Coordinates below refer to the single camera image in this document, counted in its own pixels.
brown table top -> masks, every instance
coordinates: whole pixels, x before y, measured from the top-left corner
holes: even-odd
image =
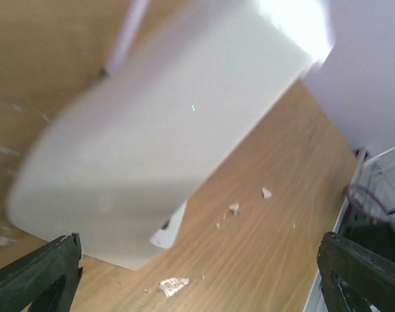
[[[305,86],[295,83],[189,200],[170,250],[135,272],[82,259],[72,311],[301,311],[318,246],[356,163]],[[228,213],[235,202],[239,216]],[[0,216],[0,235],[2,226]],[[42,244],[11,232],[18,241],[0,247],[0,267]],[[191,283],[166,298],[156,288],[171,277]]]

black object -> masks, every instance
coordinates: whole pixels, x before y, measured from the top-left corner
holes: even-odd
[[[61,236],[0,269],[0,312],[68,312],[79,285],[77,233]]]
[[[395,312],[395,263],[333,232],[317,261],[329,312]]]

white wall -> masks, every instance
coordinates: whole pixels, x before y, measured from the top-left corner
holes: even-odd
[[[395,145],[395,0],[331,1],[336,45],[305,83],[353,148]]]

black hole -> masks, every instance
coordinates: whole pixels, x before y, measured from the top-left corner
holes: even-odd
[[[161,226],[161,229],[167,229],[169,225],[170,225],[170,220],[166,221],[166,222]]]

white cable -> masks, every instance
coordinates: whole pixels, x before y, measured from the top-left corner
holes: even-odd
[[[122,27],[120,28],[115,47],[105,67],[106,73],[109,75],[114,75],[124,66],[125,59],[138,33],[149,2],[149,0],[132,1],[131,7],[127,11]]]

